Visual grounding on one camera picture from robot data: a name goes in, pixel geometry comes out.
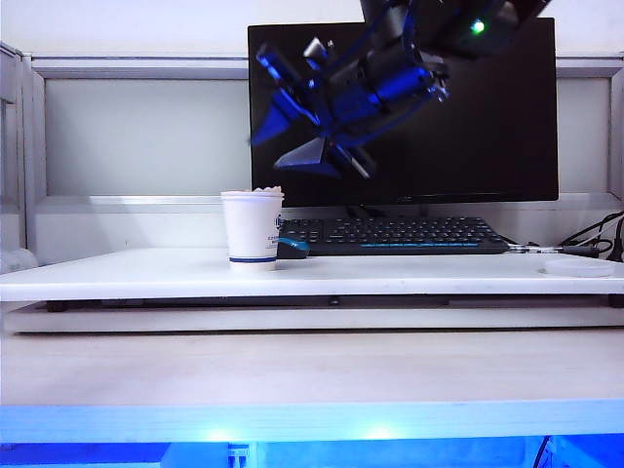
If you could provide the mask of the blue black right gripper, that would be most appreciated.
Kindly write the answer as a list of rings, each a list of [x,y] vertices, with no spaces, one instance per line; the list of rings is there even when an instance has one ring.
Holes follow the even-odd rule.
[[[363,178],[376,165],[364,146],[406,120],[430,98],[447,97],[449,69],[440,59],[425,61],[414,45],[397,42],[361,58],[340,57],[319,41],[303,57],[311,68],[299,74],[269,44],[257,62],[276,89],[250,91],[251,146],[293,129],[310,140],[282,155],[277,171],[340,178],[352,169]]]

